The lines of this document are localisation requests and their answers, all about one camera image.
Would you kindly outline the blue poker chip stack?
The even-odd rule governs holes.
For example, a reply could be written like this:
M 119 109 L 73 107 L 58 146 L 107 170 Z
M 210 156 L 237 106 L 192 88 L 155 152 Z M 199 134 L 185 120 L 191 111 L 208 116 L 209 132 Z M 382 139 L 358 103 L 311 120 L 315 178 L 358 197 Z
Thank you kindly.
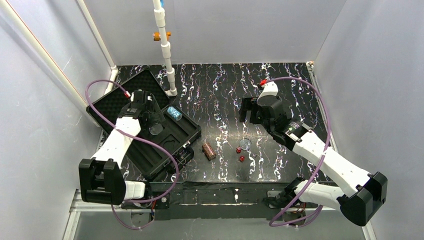
M 167 109 L 167 113 L 173 117 L 176 121 L 180 121 L 183 117 L 182 113 L 177 110 L 175 107 L 173 106 L 169 106 Z

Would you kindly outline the clear round dealer button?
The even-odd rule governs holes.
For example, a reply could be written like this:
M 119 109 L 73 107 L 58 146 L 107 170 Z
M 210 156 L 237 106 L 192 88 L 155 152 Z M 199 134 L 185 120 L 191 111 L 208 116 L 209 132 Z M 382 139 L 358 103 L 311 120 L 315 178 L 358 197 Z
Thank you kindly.
M 248 138 L 243 138 L 238 143 L 239 147 L 245 151 L 249 150 L 252 146 L 252 142 Z

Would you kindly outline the brown poker chip stack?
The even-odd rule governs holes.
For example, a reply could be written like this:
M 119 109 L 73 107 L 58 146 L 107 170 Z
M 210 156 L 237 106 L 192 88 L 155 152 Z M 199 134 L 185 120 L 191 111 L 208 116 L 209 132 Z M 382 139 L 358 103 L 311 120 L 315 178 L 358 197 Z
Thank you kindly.
M 202 151 L 206 158 L 211 161 L 216 158 L 217 154 L 215 153 L 213 147 L 209 142 L 206 142 L 202 145 Z

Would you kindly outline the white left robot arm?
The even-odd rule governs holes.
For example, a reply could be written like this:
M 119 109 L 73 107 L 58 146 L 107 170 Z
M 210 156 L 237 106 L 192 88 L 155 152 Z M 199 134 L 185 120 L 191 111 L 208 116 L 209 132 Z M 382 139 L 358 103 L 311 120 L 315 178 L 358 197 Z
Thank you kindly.
M 102 147 L 78 165 L 81 198 L 84 202 L 120 205 L 127 200 L 142 199 L 146 185 L 141 181 L 126 181 L 121 173 L 124 159 L 133 137 L 142 129 L 163 122 L 155 96 L 145 90 L 128 94 L 129 103 L 117 115 L 114 128 Z

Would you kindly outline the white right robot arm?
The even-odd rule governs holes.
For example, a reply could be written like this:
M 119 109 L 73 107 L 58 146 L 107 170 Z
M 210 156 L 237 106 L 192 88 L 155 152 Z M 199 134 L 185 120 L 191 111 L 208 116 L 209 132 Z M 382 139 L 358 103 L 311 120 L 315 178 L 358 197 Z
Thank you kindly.
M 313 203 L 339 210 L 351 223 L 364 227 L 385 203 L 388 179 L 346 160 L 317 136 L 311 127 L 287 116 L 283 101 L 273 95 L 245 97 L 239 121 L 262 125 L 278 144 L 305 158 L 335 182 L 335 186 L 295 178 L 275 200 L 283 205 Z

